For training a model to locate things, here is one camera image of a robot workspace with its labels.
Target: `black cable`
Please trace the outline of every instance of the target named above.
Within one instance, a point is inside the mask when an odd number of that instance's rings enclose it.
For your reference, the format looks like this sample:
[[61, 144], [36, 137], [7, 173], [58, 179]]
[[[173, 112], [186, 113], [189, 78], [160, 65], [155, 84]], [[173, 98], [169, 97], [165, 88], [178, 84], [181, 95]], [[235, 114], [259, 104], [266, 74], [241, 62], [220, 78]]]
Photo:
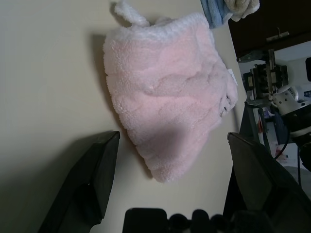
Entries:
[[289, 140], [290, 140], [290, 131], [289, 130], [287, 130], [287, 138], [286, 138], [286, 142], [285, 142], [285, 144], [284, 144], [284, 146], [283, 146], [283, 148], [282, 148], [282, 150], [277, 154], [277, 156], [276, 157], [274, 157], [274, 159], [277, 159], [278, 157], [280, 157], [280, 155], [283, 153], [283, 151], [285, 150], [285, 148], [286, 148], [286, 146], [287, 146], [287, 144], [288, 144], [288, 142], [289, 142]]
[[297, 147], [297, 161], [298, 161], [298, 184], [301, 187], [301, 177], [300, 177], [300, 149]]

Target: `metal mechanism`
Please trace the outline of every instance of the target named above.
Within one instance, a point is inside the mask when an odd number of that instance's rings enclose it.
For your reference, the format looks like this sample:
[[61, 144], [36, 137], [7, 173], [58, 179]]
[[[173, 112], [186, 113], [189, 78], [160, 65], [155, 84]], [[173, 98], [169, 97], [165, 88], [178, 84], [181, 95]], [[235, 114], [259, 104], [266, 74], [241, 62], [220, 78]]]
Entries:
[[[254, 99], [272, 100], [272, 95], [288, 84], [287, 67], [276, 64], [274, 51], [253, 52], [251, 55], [254, 60], [265, 61], [266, 64], [255, 65], [249, 73], [243, 75], [244, 88], [246, 91], [253, 92]], [[241, 61], [250, 61], [246, 55]]]
[[303, 165], [311, 171], [311, 84], [284, 87], [273, 102], [300, 148]]
[[[255, 65], [243, 75], [244, 88], [252, 96], [245, 104], [251, 108], [273, 105], [278, 110], [291, 140], [300, 148], [303, 165], [311, 171], [311, 84], [287, 86], [287, 68], [276, 64], [273, 50], [252, 52], [250, 57], [266, 64]], [[250, 59], [246, 56], [241, 61]]]

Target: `fuzzy pink fabric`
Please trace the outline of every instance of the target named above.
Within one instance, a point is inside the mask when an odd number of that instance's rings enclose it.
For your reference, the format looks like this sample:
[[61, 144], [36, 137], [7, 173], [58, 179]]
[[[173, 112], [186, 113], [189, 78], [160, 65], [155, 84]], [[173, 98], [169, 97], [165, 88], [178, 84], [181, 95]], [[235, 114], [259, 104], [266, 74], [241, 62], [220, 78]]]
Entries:
[[150, 27], [125, 2], [116, 12], [133, 26], [114, 30], [105, 40], [113, 106], [154, 178], [176, 180], [234, 107], [236, 85], [204, 15], [163, 18]]

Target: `fabric tag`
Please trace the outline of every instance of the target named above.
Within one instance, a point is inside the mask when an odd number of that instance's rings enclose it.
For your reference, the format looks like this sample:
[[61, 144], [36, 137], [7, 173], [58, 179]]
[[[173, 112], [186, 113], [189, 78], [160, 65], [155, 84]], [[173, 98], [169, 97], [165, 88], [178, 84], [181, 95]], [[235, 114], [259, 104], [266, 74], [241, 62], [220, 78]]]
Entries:
[[234, 73], [233, 73], [232, 69], [229, 69], [228, 71], [229, 71], [231, 77], [233, 78], [235, 84], [238, 85], [238, 82], [237, 82], [237, 80], [235, 79], [235, 76], [234, 76]]

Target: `white fleece loop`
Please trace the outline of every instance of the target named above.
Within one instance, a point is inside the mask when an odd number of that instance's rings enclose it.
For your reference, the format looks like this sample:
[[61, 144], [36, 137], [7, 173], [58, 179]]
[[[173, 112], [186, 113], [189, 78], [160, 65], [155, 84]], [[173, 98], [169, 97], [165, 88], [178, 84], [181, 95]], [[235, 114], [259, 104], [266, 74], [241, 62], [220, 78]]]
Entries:
[[116, 12], [134, 25], [106, 35], [104, 66], [113, 106], [154, 178], [176, 180], [234, 107], [237, 86], [201, 13], [162, 17], [148, 26], [123, 1]]
[[150, 24], [145, 17], [141, 16], [133, 7], [126, 1], [119, 1], [115, 6], [117, 15], [123, 17], [128, 22], [141, 26], [148, 27]]

